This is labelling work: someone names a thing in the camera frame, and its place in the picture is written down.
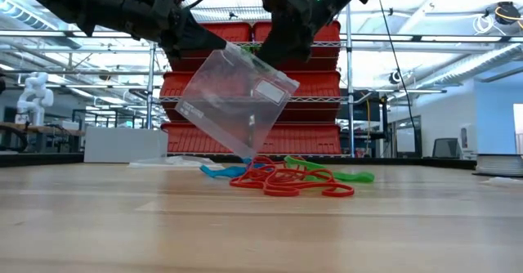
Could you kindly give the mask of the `black aluminium table frame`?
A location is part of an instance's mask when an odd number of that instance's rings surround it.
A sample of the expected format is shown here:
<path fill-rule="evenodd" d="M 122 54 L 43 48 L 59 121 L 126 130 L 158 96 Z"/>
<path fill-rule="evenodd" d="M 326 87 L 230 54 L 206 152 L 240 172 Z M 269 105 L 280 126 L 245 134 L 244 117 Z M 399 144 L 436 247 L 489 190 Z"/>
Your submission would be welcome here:
<path fill-rule="evenodd" d="M 474 170 L 476 161 L 461 159 L 384 159 L 384 158 L 352 158 L 347 155 L 306 155 L 304 159 L 318 164 L 337 165 L 391 165 L 391 166 L 421 166 L 432 168 L 455 168 Z M 82 153 L 72 154 L 0 154 L 0 168 L 82 163 Z"/>

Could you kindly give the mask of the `white framed board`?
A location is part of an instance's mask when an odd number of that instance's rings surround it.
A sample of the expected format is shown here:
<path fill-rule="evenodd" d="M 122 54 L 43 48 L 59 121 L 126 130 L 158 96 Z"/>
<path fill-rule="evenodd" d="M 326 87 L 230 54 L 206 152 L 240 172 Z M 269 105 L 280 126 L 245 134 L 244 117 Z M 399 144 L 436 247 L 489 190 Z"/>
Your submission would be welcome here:
<path fill-rule="evenodd" d="M 421 117 L 401 119 L 393 124 L 394 147 L 397 158 L 422 157 Z"/>

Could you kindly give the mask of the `white wall dispenser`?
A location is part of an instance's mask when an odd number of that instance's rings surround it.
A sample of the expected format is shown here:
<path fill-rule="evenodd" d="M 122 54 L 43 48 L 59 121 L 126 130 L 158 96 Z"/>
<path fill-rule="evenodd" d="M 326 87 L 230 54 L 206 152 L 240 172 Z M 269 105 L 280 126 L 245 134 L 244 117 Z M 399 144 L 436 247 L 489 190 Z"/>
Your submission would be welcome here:
<path fill-rule="evenodd" d="M 471 123 L 460 127 L 460 142 L 463 152 L 474 153 L 477 149 L 476 126 Z"/>

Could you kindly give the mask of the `black upright stand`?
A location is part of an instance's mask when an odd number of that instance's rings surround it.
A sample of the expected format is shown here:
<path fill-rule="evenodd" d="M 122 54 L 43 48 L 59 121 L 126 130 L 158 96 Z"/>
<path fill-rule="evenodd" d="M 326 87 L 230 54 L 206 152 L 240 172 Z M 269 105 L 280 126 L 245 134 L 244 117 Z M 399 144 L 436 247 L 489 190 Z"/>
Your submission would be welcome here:
<path fill-rule="evenodd" d="M 383 95 L 380 98 L 380 105 L 382 106 L 382 134 L 383 134 L 383 146 L 382 146 L 382 153 L 380 154 L 380 158 L 383 158 L 384 155 L 387 153 L 387 149 L 389 146 L 389 129 L 388 129 L 388 115 L 387 115 L 388 98 L 386 95 Z"/>

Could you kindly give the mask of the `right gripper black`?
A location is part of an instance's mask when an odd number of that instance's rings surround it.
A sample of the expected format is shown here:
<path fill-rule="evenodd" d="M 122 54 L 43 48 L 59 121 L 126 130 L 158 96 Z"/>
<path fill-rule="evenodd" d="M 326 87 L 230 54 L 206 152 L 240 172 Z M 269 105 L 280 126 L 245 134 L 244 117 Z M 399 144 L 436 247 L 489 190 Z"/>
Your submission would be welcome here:
<path fill-rule="evenodd" d="M 307 62 L 314 42 L 312 32 L 329 25 L 339 12 L 336 0 L 262 0 L 262 5 L 273 21 L 291 25 L 273 25 L 257 53 L 260 60 L 271 66 L 285 57 Z"/>

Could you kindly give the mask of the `dark monitor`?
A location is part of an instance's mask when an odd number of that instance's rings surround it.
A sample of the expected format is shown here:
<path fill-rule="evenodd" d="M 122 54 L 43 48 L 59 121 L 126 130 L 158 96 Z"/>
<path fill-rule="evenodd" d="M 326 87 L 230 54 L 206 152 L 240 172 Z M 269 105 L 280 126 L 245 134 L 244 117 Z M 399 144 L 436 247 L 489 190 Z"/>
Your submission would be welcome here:
<path fill-rule="evenodd" d="M 381 121 L 381 106 L 378 102 L 364 101 L 353 106 L 353 119 L 355 121 L 364 121 L 370 119 L 371 122 Z M 337 112 L 337 119 L 349 119 L 348 104 L 341 104 Z"/>

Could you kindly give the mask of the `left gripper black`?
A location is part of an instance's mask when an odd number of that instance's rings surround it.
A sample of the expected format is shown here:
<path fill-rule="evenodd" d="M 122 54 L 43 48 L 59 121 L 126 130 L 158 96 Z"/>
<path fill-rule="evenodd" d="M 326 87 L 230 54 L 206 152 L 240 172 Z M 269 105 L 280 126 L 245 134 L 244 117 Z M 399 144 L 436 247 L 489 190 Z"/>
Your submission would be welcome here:
<path fill-rule="evenodd" d="M 168 19 L 159 21 L 151 14 L 154 0 L 125 0 L 122 4 L 124 31 L 136 39 L 143 38 L 172 51 L 171 57 L 175 59 L 191 57 L 188 51 L 224 49 L 226 40 L 199 24 L 190 11 L 182 12 L 183 1 L 175 0 Z M 178 42 L 182 51 L 175 51 Z"/>

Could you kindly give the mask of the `silver ventilation duct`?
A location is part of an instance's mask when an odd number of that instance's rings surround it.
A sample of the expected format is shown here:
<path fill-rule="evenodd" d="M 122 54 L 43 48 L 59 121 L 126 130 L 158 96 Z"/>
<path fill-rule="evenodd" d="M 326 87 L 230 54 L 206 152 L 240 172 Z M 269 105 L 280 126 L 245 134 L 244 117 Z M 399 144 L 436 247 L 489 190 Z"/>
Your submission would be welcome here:
<path fill-rule="evenodd" d="M 523 43 L 511 44 L 481 55 L 467 56 L 416 83 L 417 89 L 460 83 L 523 55 Z"/>

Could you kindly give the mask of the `wooden workbench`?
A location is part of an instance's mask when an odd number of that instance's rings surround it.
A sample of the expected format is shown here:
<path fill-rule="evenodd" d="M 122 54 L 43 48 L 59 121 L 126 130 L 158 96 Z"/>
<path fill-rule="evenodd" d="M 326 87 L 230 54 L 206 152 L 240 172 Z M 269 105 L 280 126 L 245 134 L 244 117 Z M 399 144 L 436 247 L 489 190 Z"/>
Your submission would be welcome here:
<path fill-rule="evenodd" d="M 84 132 L 58 124 L 33 126 L 0 122 L 0 151 L 16 153 L 78 153 Z"/>

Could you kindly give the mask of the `white cardboard box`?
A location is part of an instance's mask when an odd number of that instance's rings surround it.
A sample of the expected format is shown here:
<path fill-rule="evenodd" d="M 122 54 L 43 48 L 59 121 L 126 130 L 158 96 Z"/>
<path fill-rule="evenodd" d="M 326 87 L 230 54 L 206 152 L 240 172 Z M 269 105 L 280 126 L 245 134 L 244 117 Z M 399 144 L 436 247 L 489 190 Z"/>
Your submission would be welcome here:
<path fill-rule="evenodd" d="M 85 163 L 131 163 L 166 156 L 168 135 L 161 130 L 89 127 Z"/>

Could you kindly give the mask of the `dark office chair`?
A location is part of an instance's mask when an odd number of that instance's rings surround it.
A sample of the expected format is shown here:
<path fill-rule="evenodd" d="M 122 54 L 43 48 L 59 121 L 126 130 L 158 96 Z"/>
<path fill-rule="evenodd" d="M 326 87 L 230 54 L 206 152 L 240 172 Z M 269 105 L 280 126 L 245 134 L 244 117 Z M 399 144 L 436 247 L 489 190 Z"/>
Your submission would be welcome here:
<path fill-rule="evenodd" d="M 460 159 L 461 147 L 457 138 L 437 138 L 434 141 L 433 158 L 440 159 Z"/>

